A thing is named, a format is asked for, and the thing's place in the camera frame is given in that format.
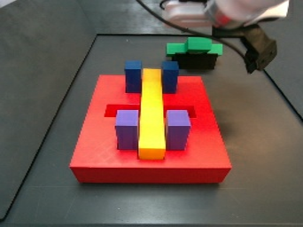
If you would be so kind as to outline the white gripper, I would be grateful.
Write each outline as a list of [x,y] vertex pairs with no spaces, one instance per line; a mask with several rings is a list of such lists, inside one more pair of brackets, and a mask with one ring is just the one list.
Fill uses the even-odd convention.
[[163,19],[175,26],[184,28],[211,27],[211,6],[215,0],[168,0],[163,4]]

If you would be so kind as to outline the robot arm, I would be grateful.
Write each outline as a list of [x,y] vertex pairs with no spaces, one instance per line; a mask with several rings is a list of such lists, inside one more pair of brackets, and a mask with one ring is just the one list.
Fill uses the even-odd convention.
[[289,0],[168,0],[163,18],[191,27],[235,29],[260,21],[284,19]]

